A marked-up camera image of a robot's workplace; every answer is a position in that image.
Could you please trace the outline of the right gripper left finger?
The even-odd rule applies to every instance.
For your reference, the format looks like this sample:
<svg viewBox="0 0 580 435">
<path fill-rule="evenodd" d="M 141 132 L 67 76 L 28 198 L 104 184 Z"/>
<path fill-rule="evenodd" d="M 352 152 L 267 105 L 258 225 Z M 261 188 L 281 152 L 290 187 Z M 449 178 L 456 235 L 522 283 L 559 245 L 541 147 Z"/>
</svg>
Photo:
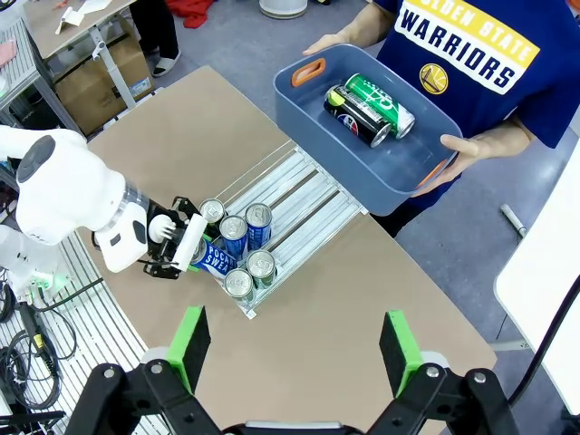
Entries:
<svg viewBox="0 0 580 435">
<path fill-rule="evenodd" d="M 160 416 L 172 434 L 216 434 L 195 390 L 211 343 L 203 306 L 186 310 L 161 356 L 127 372 L 118 364 L 92 369 L 65 429 L 67 434 L 132 434 L 147 416 Z"/>
</svg>

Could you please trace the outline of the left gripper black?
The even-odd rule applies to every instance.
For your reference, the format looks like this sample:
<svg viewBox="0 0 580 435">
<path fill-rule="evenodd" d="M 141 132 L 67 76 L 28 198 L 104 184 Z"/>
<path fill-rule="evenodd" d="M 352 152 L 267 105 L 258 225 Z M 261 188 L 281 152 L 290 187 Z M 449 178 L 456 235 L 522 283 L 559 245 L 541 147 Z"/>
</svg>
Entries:
<svg viewBox="0 0 580 435">
<path fill-rule="evenodd" d="M 143 261 L 143 272 L 160 279 L 178 279 L 182 271 L 177 269 L 174 256 L 185 234 L 186 223 L 198 208 L 185 197 L 175 197 L 170 208 L 155 201 L 150 202 L 147 214 L 148 255 Z"/>
</svg>

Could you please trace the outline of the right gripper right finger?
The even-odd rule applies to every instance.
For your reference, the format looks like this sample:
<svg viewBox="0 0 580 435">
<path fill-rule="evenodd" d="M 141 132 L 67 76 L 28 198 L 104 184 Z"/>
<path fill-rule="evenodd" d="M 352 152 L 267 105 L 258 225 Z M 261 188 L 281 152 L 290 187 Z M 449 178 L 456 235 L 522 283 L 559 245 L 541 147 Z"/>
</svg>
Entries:
<svg viewBox="0 0 580 435">
<path fill-rule="evenodd" d="M 476 368 L 459 376 L 426 362 L 403 311 L 385 313 L 379 340 L 392 402 L 370 434 L 417 434 L 427 421 L 443 421 L 452 434 L 518 434 L 495 373 Z"/>
</svg>

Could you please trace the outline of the person's left hand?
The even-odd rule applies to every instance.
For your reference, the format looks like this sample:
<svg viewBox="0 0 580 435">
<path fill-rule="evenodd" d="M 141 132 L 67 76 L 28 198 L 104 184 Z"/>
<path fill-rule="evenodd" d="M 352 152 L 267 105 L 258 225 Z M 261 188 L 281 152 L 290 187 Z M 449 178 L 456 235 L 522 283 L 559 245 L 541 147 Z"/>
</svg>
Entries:
<svg viewBox="0 0 580 435">
<path fill-rule="evenodd" d="M 460 139 L 448 134 L 440 137 L 443 146 L 457 152 L 456 158 L 428 186 L 419 189 L 413 197 L 425 195 L 435 188 L 451 182 L 465 169 L 476 162 L 501 155 L 501 146 L 496 140 L 483 136 L 482 139 Z"/>
</svg>

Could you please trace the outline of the person's right hand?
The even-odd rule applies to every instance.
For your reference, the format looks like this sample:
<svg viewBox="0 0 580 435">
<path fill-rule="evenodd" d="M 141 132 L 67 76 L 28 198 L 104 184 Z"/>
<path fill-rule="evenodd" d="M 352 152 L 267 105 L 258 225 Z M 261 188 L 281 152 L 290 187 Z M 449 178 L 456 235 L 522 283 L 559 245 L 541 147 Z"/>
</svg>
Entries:
<svg viewBox="0 0 580 435">
<path fill-rule="evenodd" d="M 337 44 L 350 44 L 352 38 L 348 34 L 336 33 L 336 34 L 325 34 L 319 40 L 314 42 L 308 48 L 303 50 L 302 55 L 308 56 L 322 51 L 328 47 Z"/>
</svg>

